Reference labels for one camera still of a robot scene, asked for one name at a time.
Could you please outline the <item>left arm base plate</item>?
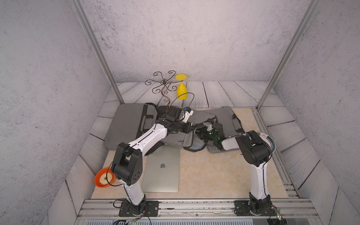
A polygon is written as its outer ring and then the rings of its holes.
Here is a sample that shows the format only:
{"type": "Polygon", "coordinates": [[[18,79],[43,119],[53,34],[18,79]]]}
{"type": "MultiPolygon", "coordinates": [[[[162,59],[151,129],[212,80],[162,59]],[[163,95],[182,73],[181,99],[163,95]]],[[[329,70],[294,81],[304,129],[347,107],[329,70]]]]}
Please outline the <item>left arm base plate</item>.
{"type": "Polygon", "coordinates": [[[157,217],[159,201],[142,201],[139,205],[133,205],[128,200],[121,203],[119,217],[135,217],[145,215],[147,217],[157,217]]]}

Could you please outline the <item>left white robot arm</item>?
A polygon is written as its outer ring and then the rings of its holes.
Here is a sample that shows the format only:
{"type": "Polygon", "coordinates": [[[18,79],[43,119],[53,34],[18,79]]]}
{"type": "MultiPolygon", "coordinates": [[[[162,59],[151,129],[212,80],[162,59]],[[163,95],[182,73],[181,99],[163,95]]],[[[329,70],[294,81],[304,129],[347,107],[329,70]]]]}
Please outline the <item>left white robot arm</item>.
{"type": "Polygon", "coordinates": [[[142,211],[146,202],[139,182],[143,172],[143,157],[169,134],[190,133],[193,128],[188,119],[193,113],[190,107],[169,106],[168,112],[157,119],[143,135],[134,141],[118,145],[110,170],[124,187],[128,204],[137,210],[142,211]]]}

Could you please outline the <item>orange bowl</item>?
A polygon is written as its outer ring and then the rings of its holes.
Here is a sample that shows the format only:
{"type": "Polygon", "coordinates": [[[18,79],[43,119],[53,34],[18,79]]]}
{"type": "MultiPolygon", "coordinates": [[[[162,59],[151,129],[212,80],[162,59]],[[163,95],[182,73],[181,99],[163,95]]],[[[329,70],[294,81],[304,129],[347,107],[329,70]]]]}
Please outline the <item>orange bowl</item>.
{"type": "Polygon", "coordinates": [[[94,184],[96,187],[105,188],[112,186],[115,180],[114,173],[111,172],[110,168],[101,169],[94,178],[94,184]]]}

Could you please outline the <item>right aluminium frame post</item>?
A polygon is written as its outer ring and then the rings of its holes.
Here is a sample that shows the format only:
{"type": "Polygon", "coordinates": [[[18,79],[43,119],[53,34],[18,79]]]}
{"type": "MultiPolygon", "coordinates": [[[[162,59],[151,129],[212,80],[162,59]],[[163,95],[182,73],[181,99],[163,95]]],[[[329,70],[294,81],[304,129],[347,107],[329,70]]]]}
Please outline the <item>right aluminium frame post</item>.
{"type": "Polygon", "coordinates": [[[306,9],[303,18],[301,19],[298,27],[296,28],[289,45],[287,46],[278,66],[276,67],[272,77],[270,78],[267,87],[264,90],[264,93],[258,102],[256,109],[257,111],[260,111],[261,108],[264,106],[267,98],[270,95],[271,90],[274,88],[276,82],[280,78],[283,70],[286,67],[286,64],[290,60],[294,50],[296,49],[297,44],[299,43],[301,37],[303,36],[304,32],[306,31],[306,28],[308,24],[310,23],[312,17],[317,11],[317,8],[319,7],[320,0],[311,0],[309,3],[308,8],[306,9]]]}

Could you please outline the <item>white donut in bowl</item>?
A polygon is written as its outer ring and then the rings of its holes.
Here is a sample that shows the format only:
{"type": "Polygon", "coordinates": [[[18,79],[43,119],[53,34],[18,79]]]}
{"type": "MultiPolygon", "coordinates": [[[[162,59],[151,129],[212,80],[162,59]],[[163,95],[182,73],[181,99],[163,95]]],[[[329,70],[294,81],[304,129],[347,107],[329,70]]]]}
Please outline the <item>white donut in bowl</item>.
{"type": "Polygon", "coordinates": [[[109,172],[105,172],[100,176],[99,183],[102,186],[108,185],[113,180],[113,175],[109,172]]]}

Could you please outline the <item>grey zippered laptop bag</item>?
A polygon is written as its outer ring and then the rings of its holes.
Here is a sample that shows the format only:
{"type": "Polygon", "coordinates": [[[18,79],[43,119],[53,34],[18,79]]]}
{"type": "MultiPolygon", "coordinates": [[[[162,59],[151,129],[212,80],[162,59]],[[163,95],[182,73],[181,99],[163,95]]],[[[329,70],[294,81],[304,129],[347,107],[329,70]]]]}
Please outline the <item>grey zippered laptop bag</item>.
{"type": "Polygon", "coordinates": [[[115,151],[120,143],[139,138],[153,126],[157,115],[153,103],[120,105],[105,137],[106,148],[115,151]]]}

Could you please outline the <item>yellow plastic goblet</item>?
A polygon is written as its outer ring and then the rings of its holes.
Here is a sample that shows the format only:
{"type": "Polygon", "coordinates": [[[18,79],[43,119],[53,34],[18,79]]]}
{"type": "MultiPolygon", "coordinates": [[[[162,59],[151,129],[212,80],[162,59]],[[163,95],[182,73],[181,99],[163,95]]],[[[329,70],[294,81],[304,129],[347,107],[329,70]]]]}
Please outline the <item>yellow plastic goblet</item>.
{"type": "Polygon", "coordinates": [[[178,74],[175,78],[180,81],[180,84],[177,87],[177,98],[180,100],[185,100],[187,98],[187,88],[183,84],[183,81],[186,80],[187,76],[185,74],[178,74]]]}

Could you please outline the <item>left aluminium frame post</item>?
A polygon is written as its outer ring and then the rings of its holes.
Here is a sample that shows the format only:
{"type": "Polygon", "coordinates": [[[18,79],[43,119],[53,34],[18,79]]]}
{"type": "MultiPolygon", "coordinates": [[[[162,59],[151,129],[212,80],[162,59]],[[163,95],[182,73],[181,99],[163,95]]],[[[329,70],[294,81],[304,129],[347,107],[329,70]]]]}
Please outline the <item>left aluminium frame post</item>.
{"type": "Polygon", "coordinates": [[[105,56],[104,56],[104,54],[103,54],[103,52],[102,52],[102,50],[100,48],[100,45],[99,45],[99,43],[98,43],[98,41],[97,41],[97,39],[95,37],[95,34],[94,34],[93,30],[92,30],[91,24],[90,24],[90,22],[89,22],[89,20],[88,20],[88,18],[86,16],[86,13],[85,13],[85,11],[83,9],[81,1],[79,1],[79,0],[71,0],[70,2],[71,2],[72,6],[73,6],[73,8],[75,10],[75,13],[78,16],[78,19],[79,19],[79,21],[80,21],[80,23],[81,23],[81,25],[82,25],[82,27],[84,29],[84,32],[85,32],[88,40],[90,41],[90,44],[92,45],[94,53],[95,53],[100,65],[101,65],[104,73],[105,73],[105,76],[106,76],[106,78],[107,78],[107,80],[108,80],[108,82],[109,82],[109,84],[110,84],[110,86],[111,86],[111,88],[112,88],[112,90],[113,90],[113,92],[115,94],[116,99],[118,100],[118,102],[120,104],[124,104],[124,100],[122,98],[122,95],[121,95],[121,93],[119,91],[118,86],[116,85],[116,82],[115,82],[115,79],[114,79],[114,77],[113,77],[113,75],[111,73],[110,67],[109,67],[109,65],[108,65],[108,63],[107,63],[107,61],[105,59],[105,56]]]}

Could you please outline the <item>front aluminium rail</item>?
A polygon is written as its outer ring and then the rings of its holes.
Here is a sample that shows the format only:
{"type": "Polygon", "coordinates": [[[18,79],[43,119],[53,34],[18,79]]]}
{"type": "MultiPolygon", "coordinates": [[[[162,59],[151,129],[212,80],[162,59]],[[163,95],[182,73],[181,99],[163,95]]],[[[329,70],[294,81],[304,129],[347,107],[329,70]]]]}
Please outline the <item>front aluminium rail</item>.
{"type": "MultiPolygon", "coordinates": [[[[309,199],[273,199],[273,206],[258,213],[251,213],[246,199],[159,199],[150,200],[146,218],[268,218],[307,219],[312,225],[322,224],[320,217],[309,199]]],[[[133,214],[123,200],[90,199],[81,206],[78,219],[130,218],[133,214]]]]}

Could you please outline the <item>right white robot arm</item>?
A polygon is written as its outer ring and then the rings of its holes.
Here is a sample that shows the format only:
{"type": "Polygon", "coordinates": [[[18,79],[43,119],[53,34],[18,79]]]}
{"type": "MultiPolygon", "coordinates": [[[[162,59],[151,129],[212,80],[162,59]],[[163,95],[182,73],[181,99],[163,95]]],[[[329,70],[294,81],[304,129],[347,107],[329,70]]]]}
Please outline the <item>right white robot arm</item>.
{"type": "Polygon", "coordinates": [[[274,140],[267,134],[254,130],[233,137],[225,137],[222,125],[206,125],[197,136],[206,144],[220,151],[240,150],[250,164],[251,190],[249,192],[249,211],[255,215],[272,206],[267,187],[267,166],[276,150],[274,140]]]}

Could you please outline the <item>white plate green red rim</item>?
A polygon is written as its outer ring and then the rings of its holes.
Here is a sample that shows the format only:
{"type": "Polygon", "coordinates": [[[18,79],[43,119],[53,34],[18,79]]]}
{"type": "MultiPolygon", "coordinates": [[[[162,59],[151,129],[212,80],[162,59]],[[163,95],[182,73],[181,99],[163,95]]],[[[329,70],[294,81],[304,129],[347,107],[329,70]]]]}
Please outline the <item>white plate green red rim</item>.
{"type": "Polygon", "coordinates": [[[257,132],[257,134],[269,146],[269,148],[271,149],[271,152],[274,153],[276,151],[276,144],[275,144],[274,140],[265,133],[257,132]]]}

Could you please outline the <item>aluminium frame post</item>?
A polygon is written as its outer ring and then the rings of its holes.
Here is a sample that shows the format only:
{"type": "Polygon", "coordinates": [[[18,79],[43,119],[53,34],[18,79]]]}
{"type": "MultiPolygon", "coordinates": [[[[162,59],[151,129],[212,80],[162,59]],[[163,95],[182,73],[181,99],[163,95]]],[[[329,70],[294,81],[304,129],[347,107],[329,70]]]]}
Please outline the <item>aluminium frame post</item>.
{"type": "Polygon", "coordinates": [[[286,64],[290,60],[294,50],[296,49],[297,44],[299,43],[301,37],[303,36],[304,32],[306,31],[306,28],[308,24],[310,23],[312,17],[317,11],[317,8],[319,7],[320,0],[311,0],[309,3],[308,8],[306,9],[303,18],[301,19],[298,27],[296,28],[289,45],[287,46],[278,66],[276,67],[272,77],[270,78],[267,87],[264,90],[264,93],[258,102],[256,109],[257,111],[260,111],[261,108],[264,106],[267,98],[270,95],[271,90],[274,88],[276,82],[280,78],[283,70],[286,67],[286,64]]]}
{"type": "Polygon", "coordinates": [[[80,23],[81,23],[81,25],[82,25],[82,27],[84,29],[84,32],[85,32],[88,40],[90,41],[90,44],[92,45],[94,53],[95,53],[100,65],[101,65],[104,73],[105,73],[105,76],[106,76],[106,78],[107,78],[107,80],[108,80],[108,82],[109,82],[109,84],[110,84],[110,86],[111,86],[111,88],[112,88],[112,90],[113,90],[113,92],[115,94],[116,99],[118,100],[118,102],[120,104],[124,104],[124,100],[122,98],[122,95],[121,95],[121,93],[119,91],[118,86],[116,85],[116,82],[115,82],[115,79],[114,79],[114,77],[113,77],[113,75],[111,73],[110,67],[109,67],[109,65],[108,65],[108,63],[107,63],[107,61],[105,59],[105,56],[104,56],[104,54],[103,54],[103,52],[102,52],[102,50],[100,48],[100,45],[99,45],[99,43],[98,43],[98,41],[97,41],[97,39],[95,37],[95,34],[94,34],[93,30],[92,30],[91,24],[90,24],[90,22],[89,22],[89,20],[88,20],[88,18],[86,16],[86,13],[85,13],[85,11],[83,9],[81,1],[79,1],[79,0],[71,0],[70,2],[71,2],[72,6],[73,6],[73,8],[75,10],[75,13],[78,16],[78,19],[79,19],[79,21],[80,21],[80,23]]]}

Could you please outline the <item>silver apple laptop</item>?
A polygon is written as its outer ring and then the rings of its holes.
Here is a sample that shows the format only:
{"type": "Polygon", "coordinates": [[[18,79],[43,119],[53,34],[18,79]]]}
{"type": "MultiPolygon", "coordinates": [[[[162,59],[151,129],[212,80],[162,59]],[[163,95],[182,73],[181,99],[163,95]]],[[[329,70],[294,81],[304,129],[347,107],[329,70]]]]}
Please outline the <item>silver apple laptop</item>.
{"type": "Polygon", "coordinates": [[[147,157],[143,192],[177,193],[179,191],[181,148],[163,145],[147,157]]]}

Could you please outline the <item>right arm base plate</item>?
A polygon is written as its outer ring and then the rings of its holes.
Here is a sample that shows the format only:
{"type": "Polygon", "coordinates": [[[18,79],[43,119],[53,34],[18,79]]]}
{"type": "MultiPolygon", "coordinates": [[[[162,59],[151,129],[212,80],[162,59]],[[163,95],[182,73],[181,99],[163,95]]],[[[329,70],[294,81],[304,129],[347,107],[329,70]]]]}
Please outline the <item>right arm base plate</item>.
{"type": "Polygon", "coordinates": [[[234,201],[234,213],[236,216],[276,216],[275,208],[266,199],[234,201]]]}

